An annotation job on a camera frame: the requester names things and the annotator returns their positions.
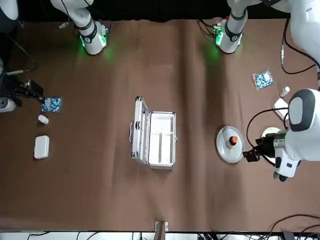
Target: brown table surface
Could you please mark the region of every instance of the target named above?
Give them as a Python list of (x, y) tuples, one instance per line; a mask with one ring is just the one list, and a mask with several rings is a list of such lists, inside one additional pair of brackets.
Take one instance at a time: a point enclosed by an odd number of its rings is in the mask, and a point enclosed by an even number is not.
[[(18, 42), (38, 63), (32, 78), (46, 96), (62, 96), (60, 113), (40, 104), (0, 114), (0, 227), (14, 230), (268, 231), (295, 213), (319, 214), (320, 171), (304, 161), (294, 178), (273, 179), (265, 160), (227, 164), (215, 149), (217, 130), (231, 125), (243, 136), (251, 117), (269, 109), (289, 86), (287, 102), (301, 88), (316, 88), (316, 70), (281, 70), (283, 20), (249, 20), (241, 45), (223, 54), (205, 40), (195, 20), (114, 22), (107, 48), (89, 56), (73, 27), (56, 30), (30, 23)], [(30, 66), (18, 49), (16, 66)], [(285, 49), (285, 67), (310, 61)], [(270, 69), (275, 84), (257, 91), (252, 74)], [(136, 96), (150, 109), (176, 112), (176, 164), (152, 170), (131, 159), (129, 125)], [(249, 131), (254, 141), (267, 127), (283, 128), (272, 112)], [(49, 157), (33, 159), (35, 137), (50, 137)], [(314, 223), (297, 217), (276, 230), (299, 231)]]

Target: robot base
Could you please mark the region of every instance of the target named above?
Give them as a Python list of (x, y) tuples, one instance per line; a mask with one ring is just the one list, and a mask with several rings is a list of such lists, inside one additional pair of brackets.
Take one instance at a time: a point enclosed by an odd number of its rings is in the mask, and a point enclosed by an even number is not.
[[(106, 37), (106, 27), (102, 25), (100, 22), (95, 21), (97, 31), (92, 38), (91, 42), (88, 43), (86, 37), (80, 36), (82, 41), (82, 46), (85, 48), (86, 52), (90, 55), (97, 55), (102, 51), (102, 49), (107, 45), (107, 37)], [(79, 30), (82, 35), (86, 35), (87, 31)]]
[(215, 44), (225, 53), (232, 54), (237, 47), (239, 46), (241, 42), (242, 35), (236, 40), (231, 41), (229, 36), (226, 34), (225, 25), (227, 23), (227, 20), (224, 19), (220, 23), (218, 23), (218, 26), (222, 27), (222, 32), (218, 36), (218, 39), (215, 41)]

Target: black cable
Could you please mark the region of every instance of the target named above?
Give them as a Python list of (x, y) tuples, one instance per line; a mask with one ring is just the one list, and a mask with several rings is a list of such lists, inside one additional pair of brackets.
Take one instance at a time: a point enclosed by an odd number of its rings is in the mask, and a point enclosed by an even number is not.
[(46, 18), (49, 20), (49, 22), (56, 28), (56, 29), (60, 29), (57, 25), (55, 25), (54, 24), (54, 22), (51, 20), (51, 17), (49, 16), (49, 14), (48, 14), (48, 12), (47, 12), (47, 10), (46, 10), (46, 8), (45, 8), (45, 6), (44, 6), (44, 4), (43, 4), (43, 2), (42, 2), (42, 0), (39, 0), (40, 1), (40, 4), (41, 4), (41, 7), (42, 7), (42, 10), (43, 10), (43, 12), (44, 12), (44, 14), (45, 14), (45, 16), (46, 16)]
[(210, 29), (208, 28), (208, 26), (210, 26), (210, 25), (208, 25), (207, 23), (205, 23), (204, 21), (201, 21), (201, 20), (198, 20), (198, 22), (200, 22), (204, 25), (206, 31), (209, 33), (210, 36), (212, 36), (212, 37), (214, 36), (214, 33), (211, 32)]
[(288, 108), (287, 108), (287, 107), (270, 108), (270, 109), (267, 109), (267, 110), (263, 110), (263, 111), (258, 112), (256, 115), (254, 115), (254, 116), (251, 118), (251, 120), (249, 121), (248, 125), (246, 126), (246, 139), (247, 139), (248, 143), (251, 145), (252, 148), (255, 148), (255, 146), (253, 146), (253, 144), (250, 142), (249, 137), (248, 137), (249, 126), (250, 126), (251, 122), (252, 122), (257, 116), (259, 116), (260, 114), (263, 114), (263, 113), (266, 113), (266, 112), (272, 112), (272, 111), (275, 111), (275, 110), (284, 110), (284, 109), (288, 109)]
[(289, 112), (287, 112), (285, 115), (284, 115), (284, 118), (283, 118), (283, 126), (284, 126), (284, 129), (287, 130), (288, 127), (286, 125), (286, 117), (288, 116)]
[(64, 9), (65, 9), (65, 11), (66, 11), (66, 14), (68, 15), (68, 24), (69, 24), (69, 23), (70, 23), (70, 15), (69, 15), (68, 9), (67, 9), (64, 1), (63, 1), (63, 0), (60, 0), (60, 1), (61, 1), (61, 3), (62, 3), (63, 6), (64, 6)]
[(14, 40), (9, 34), (6, 34), (6, 36), (18, 47), (20, 48), (24, 54), (32, 61), (33, 63), (33, 68), (31, 69), (26, 69), (26, 70), (17, 70), (17, 71), (11, 71), (8, 72), (7, 75), (17, 75), (17, 74), (23, 74), (23, 73), (27, 73), (27, 72), (31, 72), (33, 70), (36, 70), (38, 68), (37, 63), (33, 60), (33, 58), (29, 55), (29, 53), (27, 53), (27, 51), (19, 45), (19, 43), (16, 42), (16, 40)]
[(283, 35), (282, 35), (281, 51), (284, 51), (284, 42), (285, 42), (285, 44), (286, 44), (289, 48), (291, 48), (292, 50), (296, 51), (297, 53), (300, 53), (300, 54), (306, 56), (307, 58), (311, 59), (312, 61), (315, 62), (315, 64), (313, 64), (313, 65), (311, 65), (311, 66), (309, 66), (309, 67), (307, 67), (307, 68), (305, 68), (305, 69), (303, 69), (303, 70), (300, 70), (300, 71), (288, 72), (288, 71), (286, 71), (285, 68), (284, 68), (284, 59), (283, 59), (284, 54), (281, 53), (280, 60), (281, 60), (281, 68), (282, 68), (282, 70), (283, 70), (286, 74), (294, 75), (294, 74), (300, 74), (300, 73), (303, 73), (303, 72), (305, 72), (305, 71), (308, 71), (309, 69), (312, 69), (312, 68), (313, 68), (314, 66), (316, 66), (316, 65), (317, 65), (318, 68), (320, 69), (319, 63), (318, 63), (312, 56), (310, 56), (309, 54), (307, 54), (307, 53), (305, 53), (305, 52), (303, 52), (303, 51), (300, 51), (300, 50), (296, 49), (295, 47), (291, 46), (291, 45), (288, 43), (288, 41), (287, 41), (287, 31), (288, 31), (289, 20), (290, 20), (290, 18), (287, 18), (286, 21), (285, 21), (285, 24), (284, 24)]
[(31, 236), (43, 236), (43, 235), (46, 235), (46, 234), (49, 234), (49, 233), (51, 233), (50, 231), (46, 231), (46, 232), (44, 232), (44, 233), (40, 233), (40, 234), (29, 234), (29, 236), (28, 236), (28, 238), (26, 239), (26, 240), (29, 240), (29, 238), (31, 237)]
[(305, 237), (305, 240), (307, 240), (308, 238), (310, 238), (310, 237), (313, 236), (313, 235), (320, 235), (320, 233), (318, 233), (318, 232), (311, 233), (311, 234), (309, 234), (308, 236)]
[(99, 231), (95, 232), (94, 234), (92, 234), (91, 236), (89, 236), (86, 240), (89, 240), (90, 238), (92, 238), (94, 235), (100, 233)]
[(291, 219), (291, 218), (294, 218), (294, 217), (308, 217), (308, 218), (312, 218), (312, 219), (319, 219), (320, 220), (320, 217), (319, 216), (316, 216), (316, 215), (311, 215), (311, 214), (294, 214), (294, 215), (290, 215), (290, 216), (286, 216), (278, 221), (276, 221), (272, 227), (271, 227), (271, 230), (270, 230), (270, 233), (268, 234), (268, 237), (267, 237), (267, 240), (269, 240), (269, 238), (271, 237), (272, 235), (272, 232), (275, 228), (275, 226), (281, 222), (283, 222), (284, 220), (287, 220), (287, 219)]
[(212, 40), (213, 35), (209, 35), (207, 32), (204, 31), (204, 29), (201, 27), (201, 25), (199, 23), (199, 20), (196, 20), (196, 23), (199, 26), (199, 29), (200, 29), (200, 32), (201, 32), (202, 36), (207, 40)]
[(306, 227), (305, 229), (303, 229), (303, 230), (299, 233), (297, 239), (300, 240), (302, 233), (304, 233), (305, 231), (307, 231), (307, 230), (309, 230), (309, 229), (317, 228), (317, 227), (320, 227), (320, 224), (316, 224), (316, 225), (312, 225), (312, 226)]
[(85, 1), (85, 3), (88, 5), (88, 7), (90, 6), (90, 4), (87, 2), (87, 0), (83, 0), (83, 1)]
[(206, 23), (203, 19), (199, 19), (199, 21), (200, 21), (203, 25), (207, 26), (208, 28), (211, 28), (211, 29), (214, 28), (212, 25)]

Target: white robotic arm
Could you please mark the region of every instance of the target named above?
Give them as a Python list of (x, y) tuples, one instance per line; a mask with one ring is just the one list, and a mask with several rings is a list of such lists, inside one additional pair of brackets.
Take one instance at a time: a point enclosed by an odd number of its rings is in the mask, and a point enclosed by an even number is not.
[[(229, 54), (237, 49), (248, 19), (246, 8), (260, 2), (291, 13), (293, 41), (317, 65), (320, 89), (320, 0), (228, 0), (231, 14), (218, 24), (217, 46)], [(293, 177), (301, 160), (320, 161), (320, 92), (299, 90), (288, 108), (289, 130), (267, 134), (256, 140), (258, 145), (251, 151), (243, 152), (248, 162), (258, 161), (260, 155), (275, 158), (274, 178), (280, 181)]]
[(52, 5), (69, 15), (81, 34), (82, 44), (90, 55), (96, 55), (106, 46), (107, 29), (98, 21), (94, 21), (86, 9), (94, 0), (50, 0)]

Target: white bottle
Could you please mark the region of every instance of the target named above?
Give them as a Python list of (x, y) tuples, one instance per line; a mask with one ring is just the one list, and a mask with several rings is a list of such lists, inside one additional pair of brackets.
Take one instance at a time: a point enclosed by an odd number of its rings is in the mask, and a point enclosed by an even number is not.
[(43, 124), (49, 123), (49, 119), (47, 117), (43, 116), (43, 115), (39, 115), (38, 116), (38, 120)]
[(280, 97), (283, 98), (285, 95), (288, 94), (288, 92), (290, 92), (290, 87), (286, 86), (282, 89), (282, 91), (280, 92)]

